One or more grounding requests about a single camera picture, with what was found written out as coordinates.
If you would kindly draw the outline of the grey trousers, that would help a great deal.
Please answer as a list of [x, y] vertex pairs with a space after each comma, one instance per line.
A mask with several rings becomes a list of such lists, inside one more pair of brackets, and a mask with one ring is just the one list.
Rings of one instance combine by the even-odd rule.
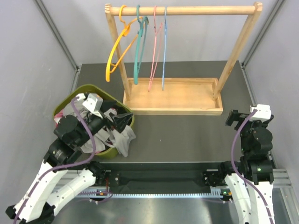
[[[75, 101], [74, 105], [76, 109], [79, 111], [81, 117], [85, 117], [87, 112], [89, 112], [83, 105], [83, 100]], [[77, 117], [71, 103], [67, 104], [65, 108], [62, 110], [64, 116], [66, 115], [73, 115]], [[116, 130], [106, 131], [104, 128], [99, 130], [94, 135], [94, 140], [96, 144], [96, 153], [104, 152], [105, 146], [108, 148], [117, 149], [119, 154], [122, 154], [124, 157], [128, 156], [128, 149], [131, 140], [135, 139], [136, 135], [132, 128], [126, 125], [125, 129], [119, 133]], [[83, 146], [81, 146], [81, 150], [84, 153], [91, 153], [93, 151], [92, 142], [88, 140]]]

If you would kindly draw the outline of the pink hanger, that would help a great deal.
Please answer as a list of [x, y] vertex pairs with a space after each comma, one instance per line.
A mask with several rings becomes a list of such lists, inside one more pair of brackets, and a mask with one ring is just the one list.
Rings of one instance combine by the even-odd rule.
[[149, 78], [148, 92], [150, 92], [154, 81], [154, 76], [157, 69], [158, 58], [160, 56], [160, 48], [161, 48], [161, 41], [162, 41], [161, 30], [163, 24], [160, 23], [159, 26], [156, 24], [156, 12], [157, 12], [157, 6], [154, 6], [153, 16], [154, 16], [155, 39], [154, 39], [153, 58], [152, 58], [151, 74]]

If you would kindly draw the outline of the yellow orange hanger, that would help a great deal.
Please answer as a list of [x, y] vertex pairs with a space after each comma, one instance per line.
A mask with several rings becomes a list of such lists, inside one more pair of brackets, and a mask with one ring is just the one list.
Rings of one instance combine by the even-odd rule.
[[122, 13], [123, 13], [124, 8], [126, 8], [126, 7], [127, 7], [127, 5], [122, 5], [119, 8], [119, 11], [118, 11], [119, 20], [124, 25], [124, 28], [120, 32], [120, 34], [118, 34], [118, 32], [117, 32], [117, 28], [112, 27], [112, 22], [113, 22], [114, 17], [112, 16], [111, 20], [109, 20], [107, 18], [108, 26], [112, 29], [111, 34], [112, 35], [116, 34], [116, 37], [115, 37], [115, 40], [114, 40], [114, 45], [111, 49], [111, 52], [110, 52], [108, 60], [107, 60], [107, 65], [106, 65], [105, 79], [106, 79], [107, 82], [110, 82], [111, 74], [114, 73], [117, 68], [122, 67], [121, 64], [123, 62], [124, 56], [126, 55], [128, 50], [131, 48], [132, 44], [137, 39], [137, 35], [136, 35], [134, 37], [134, 39], [131, 41], [131, 43], [127, 46], [127, 48], [122, 52], [122, 50], [121, 50], [121, 40], [130, 33], [131, 25], [135, 21], [137, 21], [137, 19], [133, 19], [129, 23], [126, 23], [126, 21], [123, 20]]

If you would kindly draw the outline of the teal hanger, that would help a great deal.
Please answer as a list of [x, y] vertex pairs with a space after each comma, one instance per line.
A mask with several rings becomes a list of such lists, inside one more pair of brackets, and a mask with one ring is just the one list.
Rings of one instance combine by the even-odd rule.
[[140, 5], [136, 7], [136, 17], [139, 23], [139, 30], [137, 32], [137, 44], [135, 50], [135, 61], [134, 61], [134, 71], [133, 71], [133, 80], [134, 84], [138, 84], [138, 75], [140, 72], [142, 58], [145, 49], [145, 41], [147, 36], [147, 28], [149, 24], [149, 20], [147, 16], [141, 18], [140, 16]]

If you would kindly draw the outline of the blue hanger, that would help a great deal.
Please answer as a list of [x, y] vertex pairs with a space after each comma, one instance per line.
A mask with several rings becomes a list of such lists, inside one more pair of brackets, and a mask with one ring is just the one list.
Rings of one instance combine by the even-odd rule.
[[166, 64], [166, 54], [167, 54], [167, 6], [164, 9], [164, 57], [163, 57], [163, 73], [162, 73], [162, 90], [164, 91], [165, 85], [165, 64]]

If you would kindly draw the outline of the pink camouflage trousers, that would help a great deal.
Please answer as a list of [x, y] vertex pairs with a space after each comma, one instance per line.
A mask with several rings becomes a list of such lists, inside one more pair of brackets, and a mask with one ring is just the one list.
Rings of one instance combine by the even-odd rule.
[[63, 112], [60, 111], [59, 113], [57, 113], [55, 116], [54, 116], [54, 121], [56, 123], [56, 126], [58, 125], [60, 119], [63, 117]]

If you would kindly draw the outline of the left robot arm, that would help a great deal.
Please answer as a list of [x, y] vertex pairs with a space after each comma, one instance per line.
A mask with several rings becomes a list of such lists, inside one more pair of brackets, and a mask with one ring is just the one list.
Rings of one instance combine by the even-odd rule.
[[107, 127], [117, 133], [125, 130], [132, 119], [131, 112], [120, 115], [88, 113], [63, 116], [54, 134], [40, 169], [26, 192], [6, 214], [15, 223], [50, 224], [61, 209], [90, 186], [105, 182], [106, 172], [92, 158], [96, 153], [95, 134]]

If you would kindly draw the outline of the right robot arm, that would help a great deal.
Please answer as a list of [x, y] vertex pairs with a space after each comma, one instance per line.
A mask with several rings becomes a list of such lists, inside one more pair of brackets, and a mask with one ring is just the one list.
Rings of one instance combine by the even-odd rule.
[[249, 113], [232, 110], [225, 122], [236, 122], [230, 157], [220, 165], [218, 179], [228, 186], [239, 223], [273, 224], [273, 165], [269, 152], [272, 133], [267, 129], [274, 116], [269, 105], [251, 106]]

